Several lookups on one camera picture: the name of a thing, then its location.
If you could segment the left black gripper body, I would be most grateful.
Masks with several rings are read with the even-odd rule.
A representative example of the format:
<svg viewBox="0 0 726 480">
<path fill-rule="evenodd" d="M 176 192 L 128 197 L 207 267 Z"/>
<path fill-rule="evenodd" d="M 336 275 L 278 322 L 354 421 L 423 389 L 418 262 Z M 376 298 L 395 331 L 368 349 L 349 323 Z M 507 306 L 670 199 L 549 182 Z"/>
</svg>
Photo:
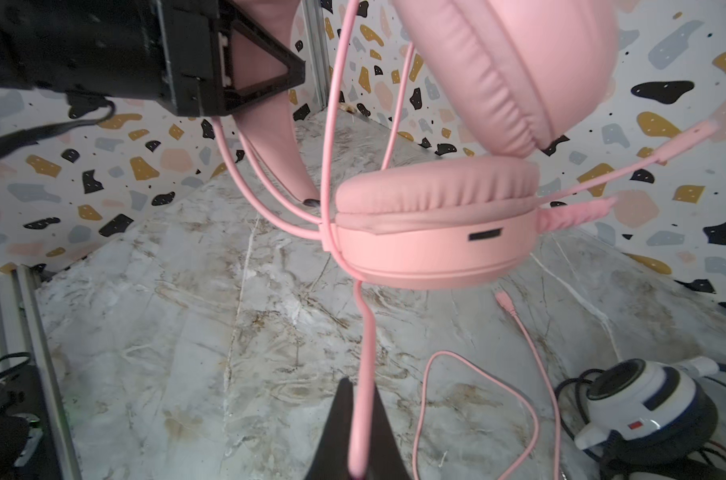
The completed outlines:
<svg viewBox="0 0 726 480">
<path fill-rule="evenodd" d="M 166 92 L 158 102 L 179 117 L 230 112 L 225 98 L 220 33 L 229 1 L 154 1 L 161 34 Z"/>
</svg>

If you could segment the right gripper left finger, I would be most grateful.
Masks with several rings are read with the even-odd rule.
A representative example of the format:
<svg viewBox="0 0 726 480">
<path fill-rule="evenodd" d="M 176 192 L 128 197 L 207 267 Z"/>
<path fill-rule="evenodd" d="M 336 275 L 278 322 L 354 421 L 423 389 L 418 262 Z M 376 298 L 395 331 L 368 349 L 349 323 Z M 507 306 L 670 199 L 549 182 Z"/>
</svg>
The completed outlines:
<svg viewBox="0 0 726 480">
<path fill-rule="evenodd" d="M 343 378 L 337 387 L 306 480 L 349 480 L 348 456 L 353 422 L 354 387 Z"/>
</svg>

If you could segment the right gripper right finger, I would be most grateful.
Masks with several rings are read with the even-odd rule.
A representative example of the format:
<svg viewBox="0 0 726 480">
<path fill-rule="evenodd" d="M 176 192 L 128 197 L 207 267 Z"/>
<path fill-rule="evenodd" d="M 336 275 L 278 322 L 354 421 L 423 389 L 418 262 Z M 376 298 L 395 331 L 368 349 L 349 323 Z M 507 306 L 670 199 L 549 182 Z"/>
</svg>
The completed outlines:
<svg viewBox="0 0 726 480">
<path fill-rule="evenodd" d="M 373 402 L 371 479 L 411 480 L 380 395 L 375 395 Z"/>
</svg>

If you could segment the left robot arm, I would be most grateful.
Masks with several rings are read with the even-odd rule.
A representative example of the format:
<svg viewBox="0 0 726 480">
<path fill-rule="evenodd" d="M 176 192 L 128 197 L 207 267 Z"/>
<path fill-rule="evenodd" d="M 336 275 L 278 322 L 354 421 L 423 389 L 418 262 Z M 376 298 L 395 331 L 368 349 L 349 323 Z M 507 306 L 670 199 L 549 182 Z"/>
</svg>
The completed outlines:
<svg viewBox="0 0 726 480">
<path fill-rule="evenodd" d="M 290 49 L 295 2 L 268 17 L 237 1 L 0 1 L 0 88 L 65 95 L 66 122 L 0 134 L 0 160 L 94 124 L 118 98 L 179 117 L 219 117 L 305 80 Z"/>
</svg>

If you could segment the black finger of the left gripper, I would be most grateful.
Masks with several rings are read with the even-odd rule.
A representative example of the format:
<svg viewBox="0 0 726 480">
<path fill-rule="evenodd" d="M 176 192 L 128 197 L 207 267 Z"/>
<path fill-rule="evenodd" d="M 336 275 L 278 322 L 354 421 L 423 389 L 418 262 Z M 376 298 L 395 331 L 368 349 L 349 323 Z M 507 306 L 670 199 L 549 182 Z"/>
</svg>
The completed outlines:
<svg viewBox="0 0 726 480">
<path fill-rule="evenodd" d="M 298 1 L 218 3 L 218 112 L 233 114 L 302 84 L 290 48 Z"/>
</svg>

